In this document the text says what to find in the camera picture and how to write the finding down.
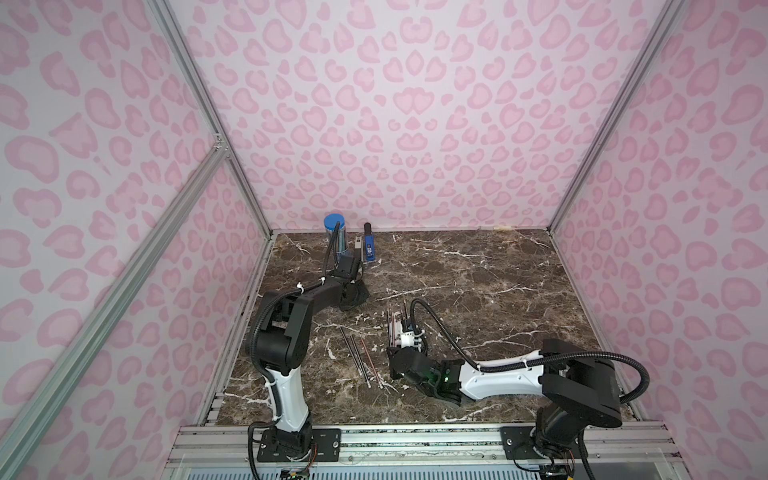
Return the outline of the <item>dark pencil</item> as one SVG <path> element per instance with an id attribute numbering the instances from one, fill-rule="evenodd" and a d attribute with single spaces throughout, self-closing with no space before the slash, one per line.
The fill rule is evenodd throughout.
<path id="1" fill-rule="evenodd" d="M 365 369 L 364 369 L 363 364 L 361 363 L 361 360 L 360 360 L 360 357 L 359 357 L 359 353 L 356 350 L 356 347 L 355 347 L 355 344 L 354 344 L 354 341 L 353 341 L 352 337 L 347 333 L 347 331 L 343 327 L 340 327 L 339 330 L 340 330 L 342 338 L 343 338 L 343 340 L 344 340 L 344 342 L 345 342 L 345 344 L 346 344 L 346 346 L 347 346 L 347 348 L 349 350 L 350 356 L 351 356 L 351 358 L 353 360 L 353 363 L 354 363 L 355 367 L 357 368 L 357 370 L 360 373 L 361 377 L 364 380 L 366 380 L 367 377 L 366 377 Z"/>
<path id="2" fill-rule="evenodd" d="M 352 349 L 352 356 L 353 356 L 353 358 L 354 358 L 354 360 L 355 360 L 355 362 L 357 364 L 357 367 L 358 367 L 358 369 L 359 369 L 359 371 L 360 371 L 360 373 L 362 375 L 362 378 L 363 378 L 366 386 L 368 388 L 370 388 L 371 387 L 371 383 L 370 383 L 370 377 L 369 377 L 368 369 L 366 367 L 365 361 L 363 360 L 363 358 L 361 356 L 361 351 L 359 349 L 357 338 L 356 338 L 355 335 L 353 335 L 351 337 L 351 349 Z"/>

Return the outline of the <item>red pencil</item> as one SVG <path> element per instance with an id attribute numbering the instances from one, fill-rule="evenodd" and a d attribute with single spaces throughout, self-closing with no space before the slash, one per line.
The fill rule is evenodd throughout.
<path id="1" fill-rule="evenodd" d="M 380 376 L 378 374 L 378 371 L 376 369 L 375 363 L 373 362 L 373 359 L 372 359 L 372 357 L 370 355 L 369 349 L 368 349 L 364 339 L 360 338 L 359 341 L 360 341 L 360 344 L 362 345 L 363 353 L 364 353 L 364 356 L 365 356 L 365 359 L 366 359 L 366 362 L 367 362 L 367 366 L 369 367 L 370 373 L 372 374 L 373 379 L 374 379 L 376 385 L 378 386 L 378 388 L 383 390 L 384 389 L 383 382 L 382 382 L 382 380 L 381 380 L 381 378 L 380 378 Z"/>

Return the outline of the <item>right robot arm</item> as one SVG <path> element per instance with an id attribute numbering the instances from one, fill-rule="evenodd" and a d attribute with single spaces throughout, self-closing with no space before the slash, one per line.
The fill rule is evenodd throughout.
<path id="1" fill-rule="evenodd" d="M 613 362 L 604 358 L 567 359 L 536 365 L 536 360 L 580 353 L 567 342 L 547 339 L 543 347 L 512 359 L 480 362 L 430 359 L 413 345 L 387 348 L 390 375 L 424 395 L 464 406 L 489 397 L 532 395 L 545 398 L 527 438 L 513 441 L 522 456 L 554 458 L 571 449 L 588 427 L 619 428 L 620 392 Z"/>

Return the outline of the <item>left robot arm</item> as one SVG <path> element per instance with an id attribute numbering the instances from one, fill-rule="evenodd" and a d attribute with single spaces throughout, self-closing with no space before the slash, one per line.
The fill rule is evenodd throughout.
<path id="1" fill-rule="evenodd" d="M 260 302 L 247 351 L 270 389 L 274 424 L 268 432 L 290 456 L 306 453 L 312 438 L 301 365 L 309 348 L 313 316 L 326 308 L 347 311 L 364 304 L 369 292 L 362 270 L 362 250 L 348 249 L 318 280 L 270 291 Z"/>

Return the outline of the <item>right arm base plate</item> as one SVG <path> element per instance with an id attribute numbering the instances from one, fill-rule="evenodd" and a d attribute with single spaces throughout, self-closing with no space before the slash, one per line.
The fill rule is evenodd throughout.
<path id="1" fill-rule="evenodd" d="M 578 441 L 561 445 L 546 439 L 535 427 L 507 426 L 500 429 L 507 460 L 555 461 L 574 456 L 579 459 Z"/>

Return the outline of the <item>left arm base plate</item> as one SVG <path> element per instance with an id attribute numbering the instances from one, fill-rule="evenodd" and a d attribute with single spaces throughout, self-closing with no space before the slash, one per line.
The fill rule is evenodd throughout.
<path id="1" fill-rule="evenodd" d="M 270 428 L 258 442 L 256 459 L 261 463 L 336 462 L 340 447 L 340 429 L 287 432 Z"/>

